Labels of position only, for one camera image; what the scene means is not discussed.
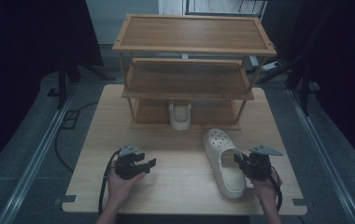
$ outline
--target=wooden table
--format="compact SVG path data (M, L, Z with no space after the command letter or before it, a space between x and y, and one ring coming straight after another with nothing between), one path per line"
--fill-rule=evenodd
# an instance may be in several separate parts
M203 148L206 130L132 129L123 85L106 85L93 116L83 149L66 195L76 195L74 203L63 203L66 212L97 212L102 176L111 154L125 144L145 152L144 161L157 165L132 190L121 209L126 214L178 215L257 215L263 210L252 189L240 199L221 195ZM284 156L271 157L283 179L281 215L303 215L306 206L294 205L303 199L291 163L280 138L262 89L254 88L239 131L226 131L234 143L249 154L248 148L265 144Z

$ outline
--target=shoe rack shelf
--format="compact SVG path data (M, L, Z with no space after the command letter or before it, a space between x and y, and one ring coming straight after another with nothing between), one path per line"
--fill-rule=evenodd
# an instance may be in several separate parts
M127 15L113 50L120 55L121 96L128 101L133 128L168 128L167 100L188 99L192 129L240 129L265 58L276 55L257 18L214 16ZM242 60L157 57L160 53L239 55ZM251 80L244 67L249 55L261 58Z

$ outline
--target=black curtain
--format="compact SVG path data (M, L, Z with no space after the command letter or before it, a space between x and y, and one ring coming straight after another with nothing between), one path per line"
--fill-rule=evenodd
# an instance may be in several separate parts
M85 0L0 0L0 151L61 61L72 81L103 65Z
M308 64L311 78L320 86L317 99L355 148L355 1L336 5Z

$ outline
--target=white slipper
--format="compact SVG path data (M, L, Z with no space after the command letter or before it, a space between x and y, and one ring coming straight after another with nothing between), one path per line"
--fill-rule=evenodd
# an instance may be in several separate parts
M211 129L204 135L204 147L220 192L227 198L241 197L246 182L239 165L234 161L234 154L241 158L242 154L230 136L220 129Z
M188 100L168 100L169 122L172 129L188 130L192 125L192 106Z

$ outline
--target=dark background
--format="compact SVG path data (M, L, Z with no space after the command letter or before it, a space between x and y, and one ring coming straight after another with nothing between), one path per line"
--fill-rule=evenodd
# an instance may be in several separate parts
M281 2L284 2L289 6L285 7L289 12L283 15L291 18L292 15L295 16L291 10L297 8L297 1L271 2L271 6L279 7ZM332 11L330 17L320 26L319 34L309 45L309 51L303 54L310 36L314 34L328 10ZM286 32L274 32L270 34L270 38L280 43L277 45L280 57L288 61L298 56L303 57L303 60L293 67L291 76L308 76L310 81L319 84L319 90L315 92L319 103L355 148L355 1L301 1L297 17L294 18L295 25L290 36L287 36ZM278 27L284 26L286 22L275 23ZM284 41L280 40L281 35L285 37Z
M103 65L85 0L1 0L0 151L61 62L72 81L77 65Z

